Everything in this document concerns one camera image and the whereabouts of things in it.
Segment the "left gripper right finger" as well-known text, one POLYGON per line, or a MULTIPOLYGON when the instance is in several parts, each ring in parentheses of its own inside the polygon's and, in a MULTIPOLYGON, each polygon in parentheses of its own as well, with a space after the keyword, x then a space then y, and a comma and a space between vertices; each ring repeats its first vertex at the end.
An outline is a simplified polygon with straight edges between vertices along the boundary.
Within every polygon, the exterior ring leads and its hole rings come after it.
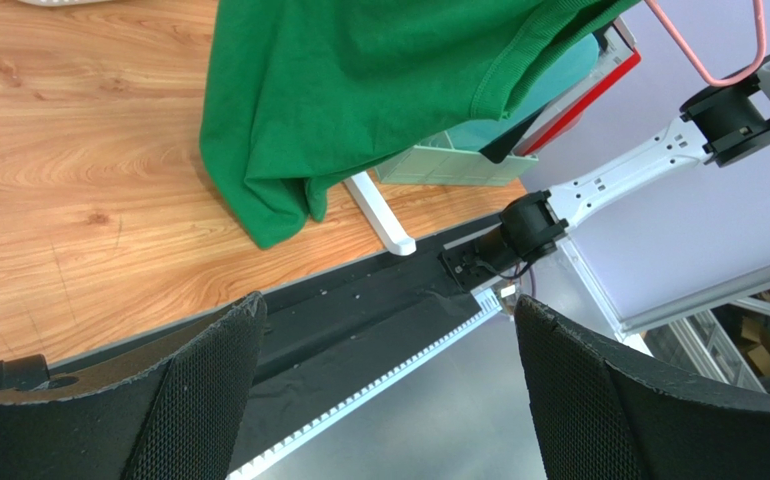
POLYGON ((770 479, 770 395, 693 374, 529 296, 521 364, 550 479, 770 479))

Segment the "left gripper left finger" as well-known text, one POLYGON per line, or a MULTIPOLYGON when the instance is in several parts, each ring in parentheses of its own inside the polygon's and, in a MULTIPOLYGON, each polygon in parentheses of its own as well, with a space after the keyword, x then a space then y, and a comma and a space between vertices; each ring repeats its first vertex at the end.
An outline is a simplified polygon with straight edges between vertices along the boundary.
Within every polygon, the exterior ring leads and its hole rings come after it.
POLYGON ((0 479, 223 479, 266 304, 250 294, 93 366, 0 360, 0 479))

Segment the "green tank top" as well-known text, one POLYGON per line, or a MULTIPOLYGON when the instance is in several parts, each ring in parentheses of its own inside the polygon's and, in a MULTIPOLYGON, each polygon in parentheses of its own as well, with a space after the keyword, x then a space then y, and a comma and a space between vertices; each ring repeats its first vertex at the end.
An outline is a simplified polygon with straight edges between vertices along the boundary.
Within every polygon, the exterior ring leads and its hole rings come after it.
POLYGON ((200 152, 253 243, 322 221, 328 190, 434 134, 509 117, 627 1, 222 1, 200 152))

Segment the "pink wire hanger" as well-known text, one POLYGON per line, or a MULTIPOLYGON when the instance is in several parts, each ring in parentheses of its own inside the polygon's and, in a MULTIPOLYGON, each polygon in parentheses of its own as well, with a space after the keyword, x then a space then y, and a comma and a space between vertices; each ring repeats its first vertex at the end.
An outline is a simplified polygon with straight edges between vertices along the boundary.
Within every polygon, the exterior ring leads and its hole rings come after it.
POLYGON ((647 8, 709 86, 751 76, 768 51, 763 1, 647 1, 647 8))

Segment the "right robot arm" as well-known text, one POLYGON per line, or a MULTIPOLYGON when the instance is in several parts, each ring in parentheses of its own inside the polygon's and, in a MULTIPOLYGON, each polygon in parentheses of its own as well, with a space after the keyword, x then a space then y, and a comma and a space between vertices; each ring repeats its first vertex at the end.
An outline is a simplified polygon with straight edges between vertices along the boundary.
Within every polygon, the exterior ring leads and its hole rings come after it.
POLYGON ((511 202, 499 225, 443 250, 440 261, 468 292, 500 277, 520 279, 587 218, 676 171, 726 167, 770 146, 770 55, 750 76, 707 87, 652 139, 574 180, 511 202))

